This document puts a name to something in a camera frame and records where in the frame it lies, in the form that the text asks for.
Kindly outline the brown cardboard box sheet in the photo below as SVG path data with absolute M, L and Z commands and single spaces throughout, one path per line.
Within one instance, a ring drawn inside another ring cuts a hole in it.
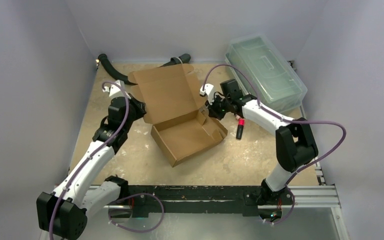
M 143 121 L 172 167 L 220 144 L 228 130 L 209 117 L 191 64 L 138 70 L 128 75 L 132 95 L 145 104 Z

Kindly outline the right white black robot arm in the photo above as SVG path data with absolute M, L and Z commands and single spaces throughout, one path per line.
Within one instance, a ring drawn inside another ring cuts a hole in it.
M 205 106 L 211 118 L 221 120 L 226 113 L 232 113 L 257 124 L 275 137 L 277 164 L 262 181 L 259 193 L 249 196 L 260 205 L 272 204 L 285 191 L 293 173 L 318 156 L 312 129 L 304 123 L 305 118 L 287 117 L 264 106 L 256 96 L 243 94 L 234 79 L 224 81 L 220 86 L 221 92 L 208 83 L 199 89 L 200 96 L 206 98 Z

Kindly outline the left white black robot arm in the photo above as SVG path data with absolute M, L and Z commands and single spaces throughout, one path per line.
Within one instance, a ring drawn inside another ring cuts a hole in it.
M 95 190 L 89 189 L 128 139 L 133 122 L 145 114 L 145 103 L 132 95 L 113 98 L 107 116 L 102 119 L 88 149 L 72 172 L 52 192 L 42 192 L 37 197 L 38 225 L 48 233 L 50 240 L 77 240 L 89 218 L 105 205 L 111 202 L 122 205 L 128 201 L 128 182 L 117 176 L 108 177 Z

